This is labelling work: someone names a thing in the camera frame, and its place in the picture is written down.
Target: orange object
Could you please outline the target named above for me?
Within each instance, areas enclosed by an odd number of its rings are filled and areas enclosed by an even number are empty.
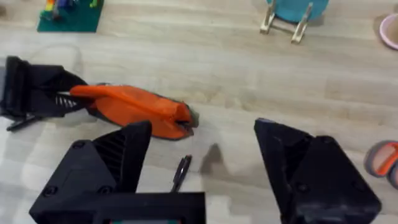
[[[398,189],[398,142],[382,141],[373,146],[365,158],[365,169],[375,177],[387,177]]]
[[[152,135],[178,140],[193,134],[195,121],[185,103],[177,102],[133,86],[78,85],[73,96],[93,99],[88,111],[99,118],[125,126],[149,120]]]

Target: pink bowl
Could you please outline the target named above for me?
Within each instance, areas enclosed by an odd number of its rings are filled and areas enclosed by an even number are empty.
[[[384,43],[386,43],[388,46],[392,47],[393,49],[398,50],[398,43],[393,42],[392,40],[390,40],[387,37],[387,29],[389,27],[389,25],[391,24],[391,22],[396,19],[396,17],[398,16],[398,14],[391,14],[389,16],[387,16],[380,24],[380,36],[381,39],[384,41]]]

